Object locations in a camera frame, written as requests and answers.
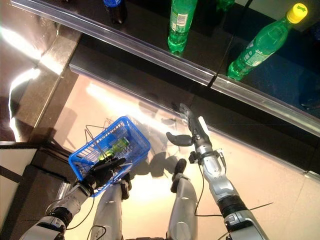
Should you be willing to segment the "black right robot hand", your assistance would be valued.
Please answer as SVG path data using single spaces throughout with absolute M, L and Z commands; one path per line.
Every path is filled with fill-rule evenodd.
M 196 118 L 189 107 L 184 103 L 180 103 L 179 112 L 187 121 L 188 129 L 191 132 L 191 136 L 187 134 L 173 135 L 170 132 L 167 132 L 167 139 L 172 144 L 179 147 L 190 147 L 192 145 L 194 145 L 196 149 L 202 145 L 209 145 L 212 147 L 209 136 L 206 134 L 200 121 L 198 120 L 198 118 Z

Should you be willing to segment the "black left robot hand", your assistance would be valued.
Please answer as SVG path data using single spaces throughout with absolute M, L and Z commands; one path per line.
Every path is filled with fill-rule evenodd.
M 106 184 L 113 176 L 116 169 L 124 164 L 125 158 L 112 158 L 111 161 L 99 161 L 90 168 L 82 183 L 90 190 L 95 190 Z

